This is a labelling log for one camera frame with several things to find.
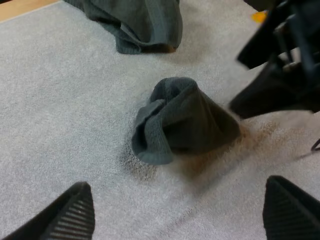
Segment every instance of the gray cloth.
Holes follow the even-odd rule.
[[[122,54],[176,49],[182,38],[179,0],[64,0],[115,36]]]
[[[132,150],[143,162],[169,164],[172,151],[201,154],[230,143],[238,123],[187,77],[162,79],[137,114]]]

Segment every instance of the crumpled towel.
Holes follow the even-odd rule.
[[[231,143],[238,123],[187,77],[162,79],[136,116],[133,153],[143,162],[164,165],[173,152],[201,154]]]
[[[140,54],[180,45],[183,24],[179,0],[64,1],[113,34],[119,53]]]

